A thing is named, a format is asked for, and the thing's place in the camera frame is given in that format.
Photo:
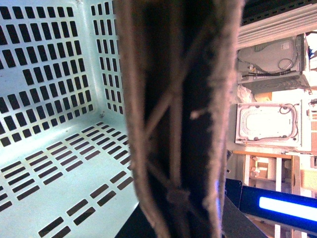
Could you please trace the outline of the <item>brown lattice left gripper finger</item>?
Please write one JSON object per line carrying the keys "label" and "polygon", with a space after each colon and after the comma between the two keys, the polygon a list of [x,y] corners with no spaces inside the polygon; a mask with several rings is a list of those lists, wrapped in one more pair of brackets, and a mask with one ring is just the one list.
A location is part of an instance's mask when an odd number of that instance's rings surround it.
{"label": "brown lattice left gripper finger", "polygon": [[242,0],[117,0],[134,188],[159,238],[221,238]]}

